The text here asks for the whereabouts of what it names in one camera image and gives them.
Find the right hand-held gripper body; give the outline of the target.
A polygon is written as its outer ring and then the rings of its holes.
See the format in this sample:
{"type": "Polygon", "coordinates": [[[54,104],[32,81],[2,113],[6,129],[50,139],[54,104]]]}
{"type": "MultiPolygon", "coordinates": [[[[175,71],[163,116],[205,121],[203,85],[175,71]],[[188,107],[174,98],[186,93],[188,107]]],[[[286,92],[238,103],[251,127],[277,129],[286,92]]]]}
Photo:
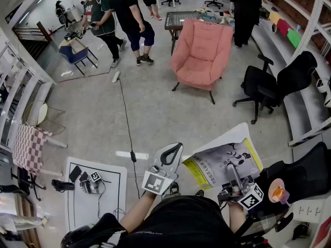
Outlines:
{"type": "Polygon", "coordinates": [[[222,191],[217,195],[219,204],[222,202],[238,203],[244,209],[250,210],[262,202],[264,192],[251,176],[240,182],[241,185],[238,185],[236,180],[233,180],[223,186],[222,191]]]}

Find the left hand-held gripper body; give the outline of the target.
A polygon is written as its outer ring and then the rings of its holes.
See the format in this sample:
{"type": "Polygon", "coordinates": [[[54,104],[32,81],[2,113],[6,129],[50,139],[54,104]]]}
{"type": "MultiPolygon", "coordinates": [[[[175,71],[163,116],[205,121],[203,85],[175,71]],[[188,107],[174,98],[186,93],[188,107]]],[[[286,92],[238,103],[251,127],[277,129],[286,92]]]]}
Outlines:
{"type": "Polygon", "coordinates": [[[176,169],[172,166],[151,164],[145,172],[142,189],[156,195],[163,195],[177,179],[176,169]]]}

